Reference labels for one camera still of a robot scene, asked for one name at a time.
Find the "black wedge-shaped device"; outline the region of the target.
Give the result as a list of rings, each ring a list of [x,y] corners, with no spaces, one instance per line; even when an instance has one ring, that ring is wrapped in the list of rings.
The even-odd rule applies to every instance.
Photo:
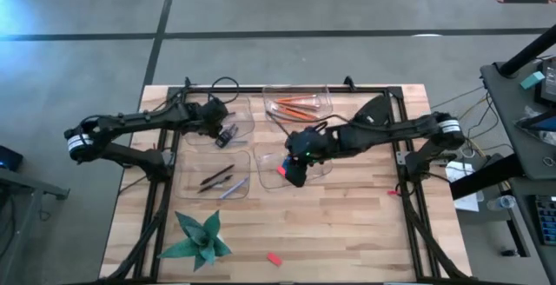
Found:
[[[384,125],[389,118],[389,102],[385,96],[376,96],[363,105],[354,115],[352,121],[368,125]]]

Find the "clear plastic bin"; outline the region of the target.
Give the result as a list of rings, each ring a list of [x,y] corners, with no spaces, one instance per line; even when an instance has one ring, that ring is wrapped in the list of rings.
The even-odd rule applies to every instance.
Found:
[[[255,121],[249,98],[246,96],[238,96],[233,102],[227,103],[226,107],[228,109],[228,116],[222,121],[221,131],[235,124],[238,127],[238,131],[232,140],[250,142],[252,132],[255,129]],[[215,140],[208,136],[188,133],[184,139],[189,145],[199,150],[221,150],[215,145]],[[240,148],[247,145],[248,143],[243,145],[227,144],[223,149]]]
[[[229,171],[216,177],[211,182],[200,185],[205,178],[212,176],[216,172],[226,168],[230,164],[235,166]],[[224,200],[237,200],[245,198],[249,192],[250,177],[252,174],[251,157],[246,151],[235,153],[201,153],[193,151],[183,151],[177,157],[175,166],[175,194],[182,199],[189,200],[219,200],[219,196],[237,184],[239,181],[249,176],[249,181],[244,183],[236,192]],[[227,175],[233,177],[208,191],[201,194],[197,192]]]
[[[282,114],[279,111],[280,107],[290,107],[280,105],[275,101],[276,99],[283,97],[309,95],[317,95],[317,97],[312,100],[303,100],[291,103],[320,104],[321,109],[316,112],[296,109],[317,116],[316,120],[306,121]],[[326,85],[269,85],[262,88],[262,99],[265,109],[263,115],[269,121],[272,130],[277,132],[281,132],[281,129],[285,129],[287,132],[291,132],[293,130],[299,131],[310,125],[315,126],[320,119],[325,116],[329,116],[333,111],[333,104],[331,103],[329,90]]]
[[[260,183],[265,189],[281,189],[292,186],[284,176],[278,172],[286,159],[288,152],[282,143],[260,143],[254,147],[255,162],[259,173]],[[329,174],[333,169],[330,161],[323,164],[316,163],[308,166],[306,185]]]

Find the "black beam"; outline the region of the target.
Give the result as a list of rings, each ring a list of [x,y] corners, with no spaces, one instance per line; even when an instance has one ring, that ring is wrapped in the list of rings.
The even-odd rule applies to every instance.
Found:
[[[506,157],[495,154],[486,161],[484,167],[450,184],[452,198],[458,200],[484,188],[523,175],[524,170],[515,154]]]

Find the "black pole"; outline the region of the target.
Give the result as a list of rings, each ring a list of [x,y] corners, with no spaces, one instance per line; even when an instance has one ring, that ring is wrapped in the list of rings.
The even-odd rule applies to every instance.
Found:
[[[556,24],[529,43],[507,62],[497,65],[497,71],[505,78],[514,78],[514,73],[530,63],[538,55],[556,44]]]

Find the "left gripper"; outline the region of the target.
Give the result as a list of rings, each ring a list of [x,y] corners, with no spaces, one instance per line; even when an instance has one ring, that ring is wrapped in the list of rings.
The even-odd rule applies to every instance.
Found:
[[[220,133],[222,130],[222,123],[204,122],[198,113],[199,108],[195,111],[195,119],[190,123],[190,125],[194,128],[194,132],[202,136],[216,138],[215,145],[218,148],[223,149],[235,137],[238,127],[235,124],[232,124],[229,128]]]

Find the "black retractable pen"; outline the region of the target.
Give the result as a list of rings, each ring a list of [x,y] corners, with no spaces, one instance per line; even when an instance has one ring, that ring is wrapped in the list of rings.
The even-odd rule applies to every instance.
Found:
[[[224,184],[225,182],[229,181],[232,177],[233,177],[233,175],[227,175],[227,176],[225,176],[223,179],[221,179],[220,181],[211,183],[211,184],[209,184],[209,185],[207,185],[207,186],[201,188],[197,193],[198,193],[198,194],[201,194],[201,193],[203,193],[203,192],[205,192],[205,191],[208,191],[208,190],[210,190],[210,189],[212,189],[212,188],[214,188],[214,187],[216,187],[216,186],[219,186],[219,185],[221,185],[221,184]]]
[[[212,176],[209,176],[207,178],[205,178],[204,180],[201,181],[200,185],[205,185],[209,182],[211,182],[212,180],[214,180],[216,177],[220,176],[221,174],[229,171],[230,169],[232,169],[235,165],[234,164],[230,164],[229,166],[227,166],[226,168],[216,172],[215,174],[213,174]]]

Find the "backlit keyboard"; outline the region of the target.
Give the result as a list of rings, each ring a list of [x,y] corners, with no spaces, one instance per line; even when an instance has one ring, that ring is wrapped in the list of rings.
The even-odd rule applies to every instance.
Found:
[[[528,202],[541,243],[556,247],[556,196],[531,195]]]

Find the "black desk device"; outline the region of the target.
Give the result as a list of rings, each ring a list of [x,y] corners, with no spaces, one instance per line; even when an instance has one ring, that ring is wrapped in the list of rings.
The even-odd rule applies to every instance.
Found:
[[[550,108],[556,108],[556,57],[543,60],[538,72],[545,78],[535,85],[534,101]]]

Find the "grey side desk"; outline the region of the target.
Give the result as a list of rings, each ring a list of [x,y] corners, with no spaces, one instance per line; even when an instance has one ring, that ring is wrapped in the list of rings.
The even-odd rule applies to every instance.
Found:
[[[539,113],[548,111],[546,106],[534,101],[532,89],[524,90],[520,86],[520,82],[536,69],[537,65],[530,63],[516,72],[515,78],[508,79],[499,74],[496,65],[488,64],[480,68],[480,75],[524,174],[534,181],[556,180],[556,166],[548,166],[543,162],[545,157],[556,155],[556,146],[541,141],[515,125],[526,116],[526,107]]]
[[[511,179],[510,185],[516,198],[526,235],[526,243],[532,258],[521,258],[520,278],[527,285],[556,285],[556,245],[545,245],[541,234],[541,223],[537,212],[536,196],[553,196],[556,204],[556,181],[531,181],[524,177]]]

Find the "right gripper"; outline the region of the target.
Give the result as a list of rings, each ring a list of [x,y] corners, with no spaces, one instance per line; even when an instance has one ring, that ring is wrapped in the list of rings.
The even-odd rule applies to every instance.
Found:
[[[311,134],[308,152],[295,156],[301,162],[291,162],[284,168],[285,178],[294,186],[301,188],[307,180],[307,170],[310,162],[324,162],[330,160],[339,153],[339,128],[326,127],[317,129],[316,127],[306,127],[303,131]]]

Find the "dark tablet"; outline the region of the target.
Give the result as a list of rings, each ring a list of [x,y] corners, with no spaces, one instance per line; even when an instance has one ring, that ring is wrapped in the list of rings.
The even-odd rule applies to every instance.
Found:
[[[540,115],[524,118],[517,122],[522,129],[556,132],[556,109],[548,110]]]

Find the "grey metal desk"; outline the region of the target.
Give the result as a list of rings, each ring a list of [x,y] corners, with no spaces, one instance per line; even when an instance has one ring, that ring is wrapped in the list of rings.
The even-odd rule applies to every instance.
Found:
[[[0,185],[9,189],[11,197],[15,195],[29,197],[25,207],[15,208],[12,212],[13,229],[6,248],[0,254],[0,285],[9,285],[23,255],[24,244],[29,238],[32,221],[38,215],[43,195],[49,194],[57,200],[65,200],[70,190],[20,175],[8,169],[0,169]]]

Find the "teal box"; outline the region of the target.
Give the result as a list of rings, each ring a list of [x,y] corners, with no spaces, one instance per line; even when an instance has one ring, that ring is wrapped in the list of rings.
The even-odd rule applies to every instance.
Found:
[[[522,89],[531,89],[538,83],[541,83],[545,78],[545,75],[541,71],[535,71],[531,75],[524,78],[520,82],[520,86]]]

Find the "grey translucent retractable pen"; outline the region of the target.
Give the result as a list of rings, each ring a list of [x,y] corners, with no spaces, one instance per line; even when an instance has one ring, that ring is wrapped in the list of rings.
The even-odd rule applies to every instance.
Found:
[[[234,186],[232,186],[230,189],[228,189],[226,192],[224,192],[222,195],[219,196],[219,200],[224,200],[226,199],[228,196],[230,196],[231,194],[233,194],[234,192],[236,192],[240,187],[243,186],[244,183],[249,181],[249,176],[246,176],[244,179],[242,179],[241,181],[239,181],[237,184],[235,184]]]

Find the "black device blue light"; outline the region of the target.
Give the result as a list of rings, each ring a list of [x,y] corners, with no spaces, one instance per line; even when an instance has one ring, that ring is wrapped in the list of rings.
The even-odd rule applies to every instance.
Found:
[[[0,145],[0,169],[18,171],[23,162],[23,156],[18,152]]]

